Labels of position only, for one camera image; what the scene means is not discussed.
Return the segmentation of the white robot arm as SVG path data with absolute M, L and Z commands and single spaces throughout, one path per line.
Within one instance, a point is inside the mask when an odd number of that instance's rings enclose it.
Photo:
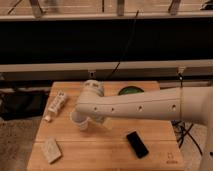
M 213 87 L 177 87 L 126 95 L 105 96 L 96 80 L 83 83 L 71 118 L 82 123 L 90 117 L 182 120 L 207 127 L 199 171 L 213 171 Z

